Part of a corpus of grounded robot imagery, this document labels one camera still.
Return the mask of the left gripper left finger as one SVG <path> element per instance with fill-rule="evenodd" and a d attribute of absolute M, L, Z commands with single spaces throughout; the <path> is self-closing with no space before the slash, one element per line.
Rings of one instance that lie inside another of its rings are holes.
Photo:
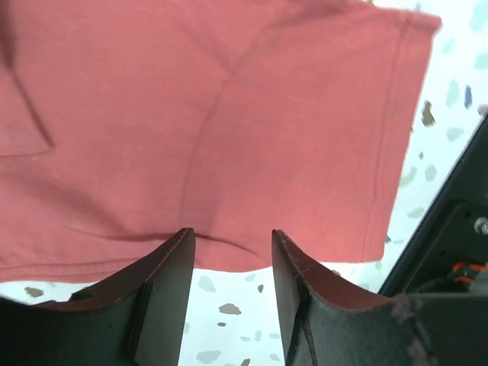
<path fill-rule="evenodd" d="M 179 230 L 153 252 L 66 302 L 1 300 L 1 363 L 177 365 L 195 235 Z"/>

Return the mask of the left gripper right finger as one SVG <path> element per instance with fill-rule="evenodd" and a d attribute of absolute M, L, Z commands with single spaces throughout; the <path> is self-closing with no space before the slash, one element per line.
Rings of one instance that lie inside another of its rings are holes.
<path fill-rule="evenodd" d="M 487 297 L 384 297 L 339 276 L 283 231 L 272 269 L 287 365 L 485 365 Z"/>

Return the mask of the salmon pink t shirt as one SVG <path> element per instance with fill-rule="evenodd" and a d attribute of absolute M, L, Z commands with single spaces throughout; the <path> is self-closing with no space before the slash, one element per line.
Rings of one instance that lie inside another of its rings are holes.
<path fill-rule="evenodd" d="M 1 279 L 90 282 L 384 239 L 441 19 L 364 1 L 3 1 Z"/>

